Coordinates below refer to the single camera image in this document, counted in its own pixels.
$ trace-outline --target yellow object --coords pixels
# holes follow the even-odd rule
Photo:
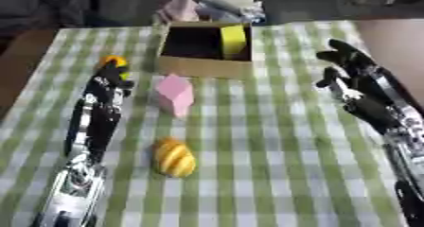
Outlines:
[[[186,177],[196,168],[196,160],[187,145],[172,137],[156,143],[154,161],[161,173],[176,178]]]
[[[128,66],[127,60],[125,60],[124,57],[116,56],[116,55],[109,55],[109,56],[105,56],[105,57],[100,59],[100,62],[99,62],[97,69],[100,68],[101,66],[103,66],[105,63],[111,61],[111,60],[116,61],[116,67]],[[126,80],[129,75],[130,75],[130,72],[124,72],[124,73],[119,74],[119,76],[121,76],[121,78],[123,80]]]
[[[246,34],[243,26],[225,26],[221,28],[223,57],[234,58],[246,46]]]

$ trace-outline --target yellow block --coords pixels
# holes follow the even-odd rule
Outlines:
[[[222,54],[231,60],[246,46],[246,34],[243,26],[225,26],[221,28]]]
[[[154,161],[161,173],[171,177],[186,177],[196,168],[196,160],[187,145],[171,137],[156,143]]]

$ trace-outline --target toy ball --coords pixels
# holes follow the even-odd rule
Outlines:
[[[101,66],[103,66],[104,64],[106,64],[107,62],[109,62],[111,60],[116,61],[116,67],[128,66],[127,60],[125,60],[124,57],[117,56],[117,55],[109,55],[109,56],[105,56],[105,57],[100,59],[100,62],[99,62],[96,69],[99,69]],[[124,72],[124,73],[119,74],[119,76],[121,76],[121,78],[123,80],[126,80],[129,75],[130,75],[129,72]]]
[[[154,161],[161,173],[176,178],[186,177],[196,168],[196,160],[187,145],[172,137],[156,143]]]

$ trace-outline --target robotic hand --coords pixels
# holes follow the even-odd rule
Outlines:
[[[104,190],[101,160],[121,116],[123,98],[133,82],[126,80],[124,59],[108,57],[90,78],[72,114],[64,144],[67,160],[31,227],[94,227]]]
[[[317,58],[329,66],[316,83],[329,88],[344,110],[369,123],[384,139],[386,156],[397,177],[395,191],[411,227],[424,226],[423,110],[385,68],[353,46],[330,40],[333,50]]]

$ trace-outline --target pink fabric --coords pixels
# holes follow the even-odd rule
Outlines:
[[[198,4],[193,0],[172,0],[156,13],[164,22],[199,21],[197,6]]]
[[[159,106],[175,116],[186,115],[193,103],[193,87],[186,79],[171,74],[155,87]]]

